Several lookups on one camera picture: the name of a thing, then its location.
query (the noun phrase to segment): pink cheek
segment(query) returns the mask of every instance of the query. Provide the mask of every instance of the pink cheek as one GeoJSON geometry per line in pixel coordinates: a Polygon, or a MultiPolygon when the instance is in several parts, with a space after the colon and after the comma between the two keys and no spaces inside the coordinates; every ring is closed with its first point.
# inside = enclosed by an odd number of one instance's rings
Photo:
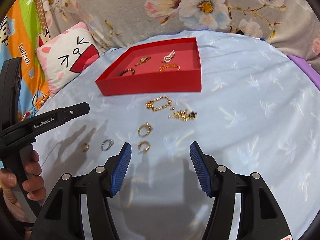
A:
{"type": "Polygon", "coordinates": [[[63,78],[63,75],[64,75],[64,73],[61,72],[61,73],[59,74],[59,76],[58,76],[58,80],[61,80],[61,79],[63,78]]]}

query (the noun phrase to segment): gold hair clip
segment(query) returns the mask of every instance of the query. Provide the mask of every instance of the gold hair clip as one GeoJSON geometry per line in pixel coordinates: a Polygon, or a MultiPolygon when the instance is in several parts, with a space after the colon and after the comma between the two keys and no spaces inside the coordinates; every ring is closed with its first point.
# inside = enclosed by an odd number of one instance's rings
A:
{"type": "Polygon", "coordinates": [[[163,71],[166,68],[170,68],[170,67],[176,67],[176,68],[178,68],[178,70],[180,70],[180,66],[178,66],[177,64],[164,64],[163,66],[161,66],[161,68],[159,68],[159,72],[163,71]]]}
{"type": "Polygon", "coordinates": [[[124,71],[122,71],[120,74],[119,74],[119,77],[123,76],[125,73],[131,71],[131,74],[130,75],[134,75],[134,69],[133,68],[128,68],[124,71]]]}
{"type": "Polygon", "coordinates": [[[146,102],[146,107],[147,107],[147,109],[151,109],[152,111],[159,111],[159,110],[161,110],[161,109],[164,109],[164,108],[166,108],[166,107],[168,107],[168,106],[170,106],[170,110],[174,110],[174,107],[172,106],[172,100],[170,99],[170,98],[168,98],[168,96],[161,96],[161,97],[158,97],[158,98],[156,98],[156,99],[153,99],[153,100],[151,100],[151,101],[148,101],[148,102],[146,102]],[[167,104],[165,104],[165,105],[163,105],[163,106],[160,106],[160,107],[154,107],[154,103],[156,102],[156,101],[159,101],[159,100],[161,100],[161,99],[167,99],[167,104]]]}
{"type": "Polygon", "coordinates": [[[134,64],[135,66],[139,66],[142,63],[147,62],[149,59],[151,59],[151,57],[143,57],[142,59],[140,59],[140,61],[136,64],[134,64]]]}
{"type": "Polygon", "coordinates": [[[168,116],[168,118],[175,118],[182,121],[195,120],[196,117],[197,117],[197,113],[191,112],[190,114],[188,114],[187,110],[180,110],[168,116]]]}
{"type": "Polygon", "coordinates": [[[146,153],[148,150],[150,150],[150,143],[148,143],[147,141],[142,141],[138,144],[138,149],[140,150],[141,149],[141,146],[143,144],[146,144],[147,147],[145,149],[143,149],[142,151],[140,151],[140,153],[146,153]]]}
{"type": "Polygon", "coordinates": [[[145,123],[145,124],[143,124],[142,126],[140,126],[140,128],[139,128],[139,130],[138,130],[138,135],[140,136],[140,137],[146,137],[146,136],[148,136],[149,135],[149,133],[152,131],[152,126],[149,124],[149,123],[145,123]],[[143,128],[147,128],[148,129],[148,131],[147,131],[147,133],[146,134],[140,134],[140,132],[141,132],[141,130],[143,129],[143,128]]]}
{"type": "Polygon", "coordinates": [[[176,54],[176,52],[173,50],[169,55],[163,58],[162,62],[169,63],[173,59],[174,54],[176,54]]]}

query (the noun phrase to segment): jewelry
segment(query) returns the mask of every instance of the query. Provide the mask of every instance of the jewelry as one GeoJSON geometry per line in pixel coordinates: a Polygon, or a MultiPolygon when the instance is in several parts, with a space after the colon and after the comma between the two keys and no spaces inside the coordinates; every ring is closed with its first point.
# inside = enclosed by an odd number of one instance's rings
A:
{"type": "Polygon", "coordinates": [[[172,106],[172,100],[170,99],[170,98],[168,98],[168,96],[161,96],[161,97],[158,97],[158,98],[156,98],[156,99],[153,99],[153,100],[151,100],[151,101],[148,101],[148,102],[146,102],[146,106],[147,106],[147,109],[151,109],[152,111],[159,111],[159,110],[161,110],[161,109],[164,109],[164,108],[166,108],[166,107],[168,107],[168,106],[170,106],[170,110],[171,111],[173,111],[174,110],[174,107],[172,106]],[[159,100],[161,100],[161,99],[167,99],[168,100],[168,102],[167,102],[167,104],[166,105],[163,105],[163,106],[160,106],[160,107],[154,107],[154,103],[156,102],[156,101],[159,101],[159,100]]]}
{"type": "Polygon", "coordinates": [[[197,113],[191,112],[190,114],[188,114],[187,110],[180,110],[168,116],[168,118],[180,119],[182,121],[195,120],[196,117],[197,113]]]}
{"type": "Polygon", "coordinates": [[[131,75],[134,75],[134,69],[133,69],[133,68],[128,68],[128,69],[122,71],[122,72],[119,74],[119,77],[123,76],[123,74],[125,74],[125,73],[127,73],[127,72],[129,72],[129,71],[131,71],[131,75]]]}
{"type": "Polygon", "coordinates": [[[112,147],[113,144],[114,144],[113,140],[111,140],[111,139],[105,140],[105,141],[102,143],[102,145],[101,145],[102,151],[108,151],[108,150],[112,147]],[[107,148],[104,147],[104,145],[105,145],[106,143],[109,143],[109,146],[108,146],[107,148]]]}
{"type": "Polygon", "coordinates": [[[138,130],[138,135],[143,138],[143,137],[148,136],[151,131],[152,131],[152,126],[151,126],[149,123],[146,122],[145,124],[143,124],[142,126],[140,126],[140,128],[139,128],[139,130],[138,130]],[[143,128],[147,128],[147,129],[148,129],[148,131],[147,131],[146,134],[140,134],[140,132],[141,132],[141,130],[142,130],[143,128]]]}
{"type": "Polygon", "coordinates": [[[163,58],[162,62],[169,63],[173,59],[174,54],[176,54],[176,52],[173,50],[169,55],[163,58]]]}
{"type": "Polygon", "coordinates": [[[81,146],[81,150],[82,150],[83,152],[86,152],[87,150],[89,150],[89,148],[90,148],[89,143],[84,143],[84,144],[81,146]]]}
{"type": "Polygon", "coordinates": [[[143,149],[140,153],[146,153],[148,150],[150,150],[150,143],[148,143],[147,141],[142,141],[138,144],[138,149],[140,150],[141,149],[141,146],[143,144],[146,144],[147,147],[145,149],[143,149]]]}
{"type": "Polygon", "coordinates": [[[161,66],[161,68],[159,68],[159,72],[169,67],[176,67],[178,68],[178,70],[180,70],[180,66],[178,66],[177,64],[164,64],[163,66],[161,66]]]}
{"type": "Polygon", "coordinates": [[[135,66],[139,66],[142,63],[147,62],[149,59],[151,59],[151,57],[143,57],[142,59],[140,59],[140,61],[136,64],[134,64],[135,66]]]}

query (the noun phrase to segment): pillow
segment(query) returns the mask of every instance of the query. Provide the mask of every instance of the pillow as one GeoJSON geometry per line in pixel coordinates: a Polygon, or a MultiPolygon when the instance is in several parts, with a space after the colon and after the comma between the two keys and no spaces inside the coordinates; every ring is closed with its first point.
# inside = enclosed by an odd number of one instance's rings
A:
{"type": "Polygon", "coordinates": [[[39,62],[54,96],[99,58],[91,34],[80,22],[36,50],[39,62]]]}

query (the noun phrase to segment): colorful blanket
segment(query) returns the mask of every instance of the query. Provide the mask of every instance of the colorful blanket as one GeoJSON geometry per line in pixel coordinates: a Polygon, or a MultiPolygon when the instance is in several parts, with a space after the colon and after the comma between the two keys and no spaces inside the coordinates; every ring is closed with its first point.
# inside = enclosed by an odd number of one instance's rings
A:
{"type": "Polygon", "coordinates": [[[1,23],[0,70],[3,62],[22,57],[22,81],[18,120],[33,117],[50,97],[35,49],[50,39],[39,21],[37,0],[16,0],[1,23]]]}

